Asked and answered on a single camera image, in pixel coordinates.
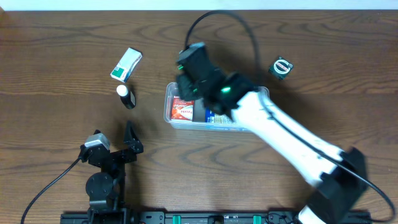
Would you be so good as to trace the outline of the red medicine box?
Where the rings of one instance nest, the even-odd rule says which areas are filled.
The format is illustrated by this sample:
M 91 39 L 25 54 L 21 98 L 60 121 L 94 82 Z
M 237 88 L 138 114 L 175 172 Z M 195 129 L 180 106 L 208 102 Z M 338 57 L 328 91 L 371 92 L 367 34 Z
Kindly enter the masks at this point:
M 174 96 L 170 119 L 174 121 L 191 122 L 193 120 L 194 101 L 184 101 Z

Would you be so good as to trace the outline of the blue fever patch box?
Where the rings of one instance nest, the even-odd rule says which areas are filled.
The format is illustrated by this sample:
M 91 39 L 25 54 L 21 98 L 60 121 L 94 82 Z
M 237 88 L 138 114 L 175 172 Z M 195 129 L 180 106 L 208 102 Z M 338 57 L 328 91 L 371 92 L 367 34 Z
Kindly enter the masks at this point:
M 195 103 L 193 106 L 193 122 L 204 125 L 205 129 L 217 131 L 244 131 L 226 115 L 218 115 L 202 104 Z

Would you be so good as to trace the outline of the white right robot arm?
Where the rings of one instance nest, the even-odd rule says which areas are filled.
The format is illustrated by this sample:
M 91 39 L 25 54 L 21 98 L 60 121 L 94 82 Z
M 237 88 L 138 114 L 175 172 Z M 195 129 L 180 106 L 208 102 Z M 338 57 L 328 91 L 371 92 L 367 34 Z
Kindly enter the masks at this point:
M 216 68 L 204 43 L 192 44 L 178 55 L 183 70 L 177 81 L 184 100 L 196 96 L 212 112 L 226 115 L 285 157 L 315 188 L 299 212 L 300 223 L 342 223 L 367 186 L 364 155 L 345 152 L 304 128 L 278 108 L 242 75 L 230 77 Z

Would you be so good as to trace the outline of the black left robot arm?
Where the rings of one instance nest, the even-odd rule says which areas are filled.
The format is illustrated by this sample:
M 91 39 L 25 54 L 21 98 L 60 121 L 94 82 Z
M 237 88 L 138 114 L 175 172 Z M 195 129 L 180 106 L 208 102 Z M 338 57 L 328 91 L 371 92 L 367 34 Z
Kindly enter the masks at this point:
M 90 198 L 86 223 L 138 223 L 137 215 L 125 206 L 125 165 L 137 160 L 144 147 L 128 121 L 124 132 L 126 149 L 111 152 L 110 141 L 99 130 L 89 136 L 80 146 L 78 158 L 100 172 L 93 174 L 86 182 L 86 193 Z

